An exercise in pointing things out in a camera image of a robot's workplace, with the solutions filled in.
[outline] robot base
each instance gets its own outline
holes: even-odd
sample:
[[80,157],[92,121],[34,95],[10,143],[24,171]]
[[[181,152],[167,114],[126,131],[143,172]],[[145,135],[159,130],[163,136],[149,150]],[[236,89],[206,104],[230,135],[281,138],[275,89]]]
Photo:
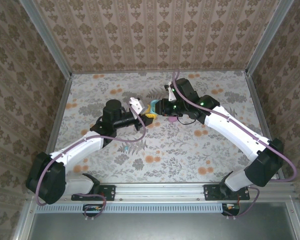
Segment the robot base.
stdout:
[[247,187],[243,187],[238,191],[233,191],[228,195],[221,193],[220,184],[207,184],[203,186],[204,198],[206,201],[222,201],[222,200],[250,200]]

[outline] blue object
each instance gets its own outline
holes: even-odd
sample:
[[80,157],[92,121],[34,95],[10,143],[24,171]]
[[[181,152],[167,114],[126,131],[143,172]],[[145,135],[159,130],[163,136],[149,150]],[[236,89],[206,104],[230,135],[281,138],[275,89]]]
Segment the blue object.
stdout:
[[157,114],[156,113],[156,103],[159,102],[160,100],[152,100],[150,102],[150,113],[151,114]]

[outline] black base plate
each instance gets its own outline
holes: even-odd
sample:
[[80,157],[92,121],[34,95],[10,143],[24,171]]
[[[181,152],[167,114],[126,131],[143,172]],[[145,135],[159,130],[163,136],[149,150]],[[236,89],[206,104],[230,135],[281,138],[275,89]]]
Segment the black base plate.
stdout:
[[207,184],[203,185],[204,198],[206,201],[222,201],[222,200],[234,200],[238,198],[241,200],[250,200],[250,195],[247,187],[241,188],[239,191],[234,191],[231,195],[224,197],[221,194],[219,184]]
[[95,207],[99,207],[101,209],[103,207],[103,204],[85,204],[82,206],[82,211],[84,212],[85,209],[87,208],[86,210],[87,212],[86,214],[84,213],[82,214],[90,218],[95,217],[99,213],[99,210],[94,209]]
[[[99,195],[103,195],[107,201],[114,201],[116,196],[116,186],[115,185],[100,185]],[[71,196],[72,201],[102,201],[101,197],[91,197],[91,196],[78,196],[73,194]]]
[[232,209],[228,209],[227,203],[222,203],[222,210],[221,213],[223,216],[237,216],[240,212],[240,205],[237,203],[234,203],[234,207]]

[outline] metal edge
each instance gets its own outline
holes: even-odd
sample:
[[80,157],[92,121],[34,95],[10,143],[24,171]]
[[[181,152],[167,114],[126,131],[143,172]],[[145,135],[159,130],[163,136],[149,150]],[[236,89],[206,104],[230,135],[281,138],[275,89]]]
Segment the metal edge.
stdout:
[[268,25],[266,26],[264,33],[256,46],[247,66],[248,75],[252,75],[257,68],[261,58],[265,54],[270,42],[274,38],[279,26],[284,20],[287,12],[289,11],[294,0],[281,0],[274,11]]
[[291,199],[285,204],[295,237],[300,240],[300,203]]
[[[136,203],[232,203],[236,201],[205,201],[204,185],[213,182],[198,183],[118,183],[116,184],[115,200],[110,203],[136,204]],[[260,187],[258,202],[285,203],[292,198],[297,199],[295,188],[291,182],[269,182]],[[257,191],[249,189],[251,202]],[[96,203],[98,201],[71,201],[71,196],[62,196],[57,204]]]
[[[215,69],[180,69],[182,72],[237,72],[237,71],[244,71],[243,68],[234,68],[234,69],[222,69],[222,68],[215,68]],[[72,74],[76,75],[87,75],[87,74],[144,74],[144,73],[172,73],[174,69],[153,69],[153,70],[121,70],[121,71],[84,71],[84,72],[77,72],[74,71]]]
[[[49,142],[46,147],[46,152],[51,153],[55,150],[55,146],[57,143],[57,138],[60,130],[60,126],[62,123],[62,118],[64,116],[66,104],[68,101],[68,96],[70,94],[72,85],[72,79],[66,81],[64,90],[62,93],[62,97],[60,100],[59,108],[55,116],[55,121],[52,127],[51,135],[49,138]],[[18,224],[14,233],[13,240],[26,240],[28,239],[30,229],[32,226],[32,221],[34,219],[35,211],[36,211],[36,201],[32,192],[28,191],[26,196],[26,203],[24,204]]]
[[34,199],[24,204],[12,238],[13,240],[27,240],[29,238],[31,226],[35,217],[36,206],[37,204]]
[[[84,203],[57,203],[37,207],[37,214],[80,213],[83,214]],[[196,202],[196,203],[124,203],[107,202],[102,213],[222,213],[222,203]]]
[[[258,94],[257,94],[257,90],[255,88],[255,84],[254,84],[254,81],[252,79],[252,76],[248,75],[246,72],[244,73],[244,75],[245,75],[245,80],[246,80],[246,83],[247,83],[249,91],[250,91],[250,95],[251,95],[251,98],[252,98],[252,102],[253,102],[253,105],[254,105],[256,116],[258,117],[258,120],[259,120],[259,123],[260,123],[262,134],[266,138],[272,140],[271,133],[269,131],[267,121],[266,121],[266,117],[264,115],[264,111],[262,110],[261,103],[259,101],[259,97],[258,97]],[[279,176],[280,179],[285,179],[285,176],[284,176],[281,168],[278,171],[278,176]]]
[[63,119],[64,113],[65,113],[68,97],[69,97],[70,90],[71,90],[71,85],[72,85],[72,79],[69,79],[68,81],[66,81],[64,90],[62,93],[62,97],[60,100],[59,108],[58,108],[58,111],[55,116],[55,120],[54,120],[54,124],[53,124],[52,131],[50,134],[49,142],[46,146],[46,153],[52,153],[55,150],[59,131],[60,131],[60,126],[62,123],[62,119]]
[[49,49],[51,55],[53,56],[56,64],[59,66],[62,74],[66,80],[69,80],[71,77],[71,68],[68,66],[66,59],[64,58],[61,50],[57,46],[53,35],[47,28],[45,21],[40,15],[34,1],[32,0],[20,0],[24,10],[29,15],[32,23],[34,24],[36,30],[39,32],[42,40]]

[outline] purple object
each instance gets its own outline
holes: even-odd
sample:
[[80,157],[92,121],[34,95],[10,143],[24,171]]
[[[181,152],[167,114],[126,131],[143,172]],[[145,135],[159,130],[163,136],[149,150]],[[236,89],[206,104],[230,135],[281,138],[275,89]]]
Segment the purple object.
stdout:
[[170,123],[174,123],[174,122],[178,121],[178,119],[177,119],[176,116],[170,116],[170,117],[168,118],[168,121],[169,121]]

